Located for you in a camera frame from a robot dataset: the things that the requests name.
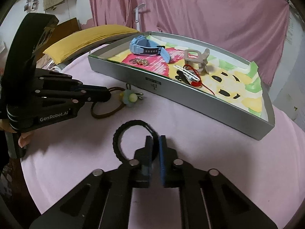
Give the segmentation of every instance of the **human hand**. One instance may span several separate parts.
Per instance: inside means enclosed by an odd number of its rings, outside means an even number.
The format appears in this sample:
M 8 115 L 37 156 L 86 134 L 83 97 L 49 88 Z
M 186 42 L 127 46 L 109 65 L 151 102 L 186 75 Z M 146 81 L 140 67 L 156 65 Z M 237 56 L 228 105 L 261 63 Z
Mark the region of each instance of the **human hand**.
M 16 133 L 12 129 L 8 119 L 0 120 L 0 130 L 8 131 L 8 132 L 11 132 L 11 133 Z M 21 133 L 21 136 L 20 136 L 20 138 L 18 140 L 19 146 L 21 148 L 23 148 L 24 146 L 29 144 L 31 142 L 31 140 L 32 140 L 33 134 L 34 134 L 34 131 L 29 131 L 29 132 Z

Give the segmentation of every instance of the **yellow folded cloth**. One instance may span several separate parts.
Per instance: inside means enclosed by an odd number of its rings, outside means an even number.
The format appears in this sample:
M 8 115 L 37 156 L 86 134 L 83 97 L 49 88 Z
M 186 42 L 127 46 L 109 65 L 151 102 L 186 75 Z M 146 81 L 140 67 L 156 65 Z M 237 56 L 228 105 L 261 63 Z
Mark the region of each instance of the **yellow folded cloth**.
M 137 33 L 138 31 L 121 25 L 102 25 L 88 28 L 69 35 L 54 43 L 43 53 L 48 54 L 55 64 L 62 63 L 67 57 L 94 42 L 120 34 Z

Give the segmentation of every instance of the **bed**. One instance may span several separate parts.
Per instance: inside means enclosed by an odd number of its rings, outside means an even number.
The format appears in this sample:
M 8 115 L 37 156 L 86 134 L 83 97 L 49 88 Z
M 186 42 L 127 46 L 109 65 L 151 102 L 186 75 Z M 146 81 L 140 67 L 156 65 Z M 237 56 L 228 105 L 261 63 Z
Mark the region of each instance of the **bed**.
M 88 54 L 75 59 L 63 72 L 84 84 L 125 86 L 92 71 Z M 92 170 L 117 168 L 120 161 L 112 149 L 112 136 L 126 121 L 141 119 L 166 135 L 169 147 L 175 148 L 179 157 L 199 169 L 219 169 L 278 228 L 286 226 L 305 197 L 305 133 L 285 113 L 274 107 L 275 127 L 257 141 L 166 98 L 133 89 L 144 93 L 144 100 L 133 108 L 96 120 L 90 115 L 90 104 L 85 104 L 76 118 L 35 132 L 21 165 L 41 213 Z M 117 106 L 115 96 L 96 106 L 96 112 L 105 113 Z M 141 127 L 126 131 L 121 145 L 127 157 L 143 147 L 146 134 Z M 156 174 L 152 179 L 150 189 L 133 192 L 129 228 L 181 228 L 178 191 L 163 189 Z

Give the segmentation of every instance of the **screw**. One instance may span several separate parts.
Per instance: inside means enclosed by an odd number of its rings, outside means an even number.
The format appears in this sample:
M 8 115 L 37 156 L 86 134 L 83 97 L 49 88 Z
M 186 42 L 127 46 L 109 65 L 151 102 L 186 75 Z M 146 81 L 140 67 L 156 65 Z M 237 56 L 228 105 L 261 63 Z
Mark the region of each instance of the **screw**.
M 177 158 L 177 159 L 175 159 L 175 160 L 173 161 L 173 164 L 174 164 L 174 165 L 182 165 L 182 164 L 183 164 L 183 160 Z
M 137 159 L 129 160 L 129 164 L 130 164 L 131 166 L 137 166 L 139 163 L 140 163 L 140 162 L 139 162 L 139 160 L 137 160 Z
M 219 171 L 218 171 L 217 169 L 210 169 L 210 170 L 209 170 L 209 174 L 210 174 L 211 176 L 216 177 L 216 176 L 219 175 Z
M 92 171 L 92 174 L 96 177 L 100 176 L 103 174 L 103 170 L 101 169 L 95 169 L 94 171 Z

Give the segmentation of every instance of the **metal tray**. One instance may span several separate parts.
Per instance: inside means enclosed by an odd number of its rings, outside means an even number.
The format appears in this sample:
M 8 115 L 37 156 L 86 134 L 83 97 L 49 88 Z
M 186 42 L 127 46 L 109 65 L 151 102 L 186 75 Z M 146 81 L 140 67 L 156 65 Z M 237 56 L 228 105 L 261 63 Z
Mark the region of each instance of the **metal tray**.
M 145 32 L 118 40 L 90 54 L 88 59 L 91 69 L 187 106 L 257 140 L 262 139 L 274 128 L 273 107 L 263 82 L 261 82 L 261 86 L 263 90 L 262 117 L 264 119 L 177 80 L 124 63 L 115 63 L 108 60 L 108 58 L 128 49 L 131 40 L 139 35 L 182 40 L 217 51 L 241 63 L 247 65 L 250 63 L 233 53 L 199 40 L 168 33 Z

